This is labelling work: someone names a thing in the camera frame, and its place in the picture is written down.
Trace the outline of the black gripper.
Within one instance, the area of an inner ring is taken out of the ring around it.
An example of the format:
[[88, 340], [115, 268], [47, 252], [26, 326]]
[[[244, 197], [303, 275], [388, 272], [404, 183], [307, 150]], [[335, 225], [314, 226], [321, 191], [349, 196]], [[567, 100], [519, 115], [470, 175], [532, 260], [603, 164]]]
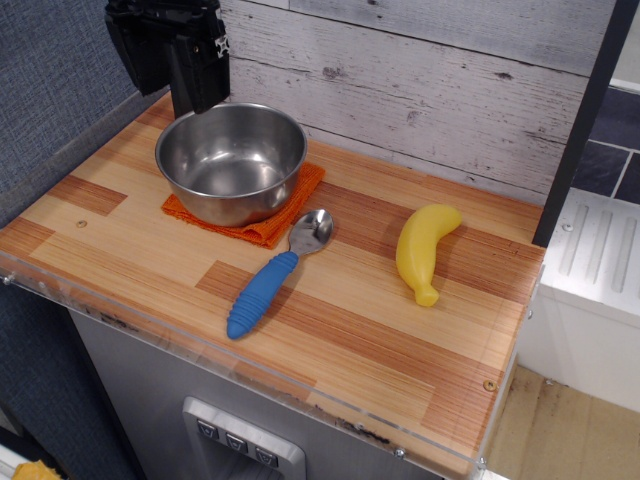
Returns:
[[[170, 83], [175, 114], [201, 114], [229, 97], [230, 48], [219, 1], [109, 1], [105, 14], [114, 47], [143, 96]], [[155, 35], [171, 38], [169, 62]]]

